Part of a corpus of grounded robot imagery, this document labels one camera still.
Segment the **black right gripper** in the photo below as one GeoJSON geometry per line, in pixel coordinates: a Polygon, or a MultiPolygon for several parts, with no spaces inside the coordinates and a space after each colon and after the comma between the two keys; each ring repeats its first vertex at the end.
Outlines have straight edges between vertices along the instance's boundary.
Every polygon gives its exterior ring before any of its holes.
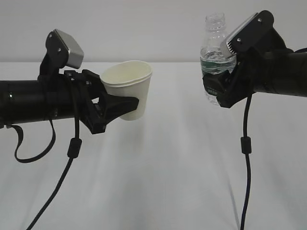
{"type": "Polygon", "coordinates": [[[237,102],[247,98],[252,92],[252,75],[254,62],[257,61],[255,51],[248,51],[237,56],[232,72],[229,70],[217,74],[203,73],[202,81],[206,92],[217,96],[222,108],[230,108],[237,102]]]}

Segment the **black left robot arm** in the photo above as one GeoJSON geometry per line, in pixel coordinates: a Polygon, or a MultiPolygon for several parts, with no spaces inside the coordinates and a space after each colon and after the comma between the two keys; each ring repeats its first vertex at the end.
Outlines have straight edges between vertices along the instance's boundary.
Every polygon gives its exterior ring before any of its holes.
{"type": "Polygon", "coordinates": [[[80,68],[84,52],[76,40],[59,29],[46,38],[46,54],[37,80],[0,82],[0,124],[11,126],[78,116],[92,134],[135,111],[139,99],[106,91],[99,75],[80,68]]]}

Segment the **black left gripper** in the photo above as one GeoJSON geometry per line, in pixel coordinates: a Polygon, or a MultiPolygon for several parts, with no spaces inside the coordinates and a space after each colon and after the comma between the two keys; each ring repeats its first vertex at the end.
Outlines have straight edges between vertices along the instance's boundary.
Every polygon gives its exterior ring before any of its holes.
{"type": "Polygon", "coordinates": [[[64,71],[65,80],[74,97],[79,120],[91,134],[104,133],[107,124],[137,109],[136,97],[115,96],[103,92],[100,76],[84,69],[81,73],[74,70],[64,71]]]}

